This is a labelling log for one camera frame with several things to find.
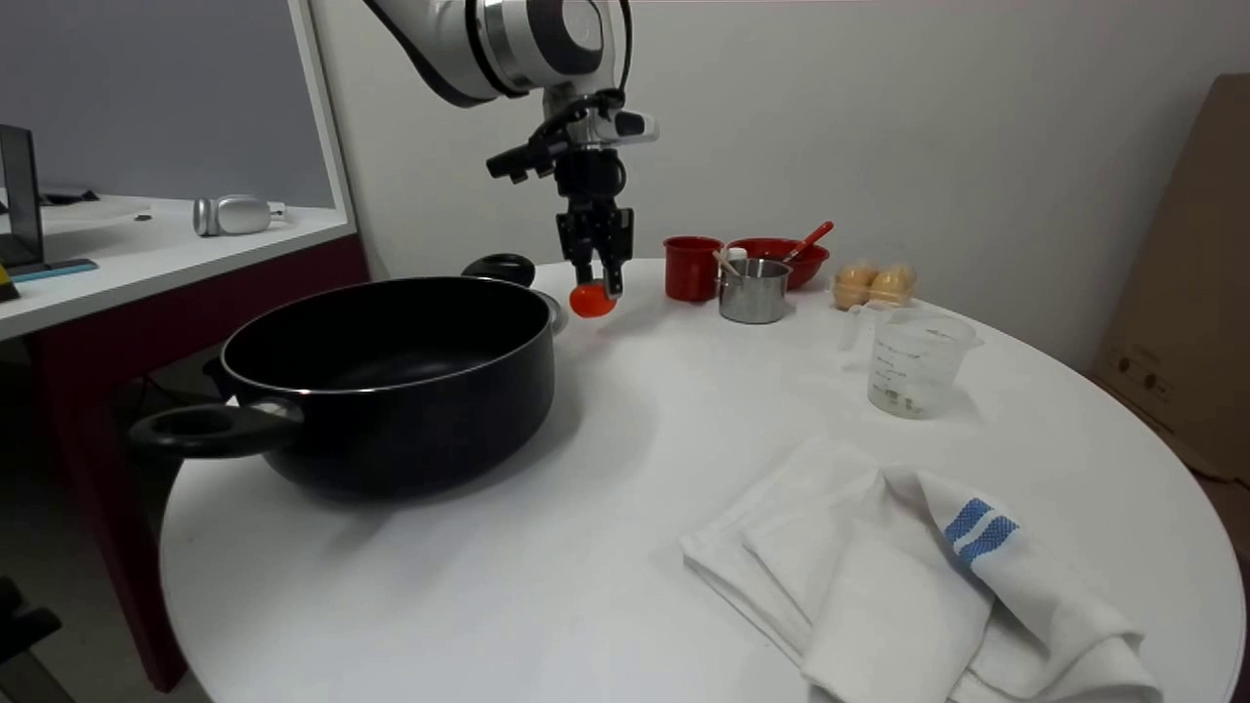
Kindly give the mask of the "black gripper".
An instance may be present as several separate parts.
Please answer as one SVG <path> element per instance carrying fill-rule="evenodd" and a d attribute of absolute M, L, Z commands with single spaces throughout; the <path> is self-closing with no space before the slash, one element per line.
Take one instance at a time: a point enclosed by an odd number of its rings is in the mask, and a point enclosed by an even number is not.
<path fill-rule="evenodd" d="M 618 144 L 639 134 L 646 116 L 623 108 L 623 95 L 597 88 L 558 107 L 524 144 L 484 159 L 496 178 L 556 178 L 565 200 L 558 238 L 574 265 L 574 284 L 595 284 L 591 256 L 601 256 L 612 297 L 623 294 L 622 265 L 633 256 L 633 211 L 618 203 L 623 193 Z"/>

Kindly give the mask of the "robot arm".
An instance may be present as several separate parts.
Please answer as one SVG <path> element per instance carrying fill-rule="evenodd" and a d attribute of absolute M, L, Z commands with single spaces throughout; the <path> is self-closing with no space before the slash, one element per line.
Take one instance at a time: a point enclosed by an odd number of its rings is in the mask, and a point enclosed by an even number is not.
<path fill-rule="evenodd" d="M 623 294 L 633 211 L 622 144 L 649 137 L 627 108 L 627 0 L 363 0 L 422 82 L 448 107 L 543 95 L 535 134 L 484 159 L 496 178 L 549 177 L 565 211 L 558 245 L 574 280 Z"/>

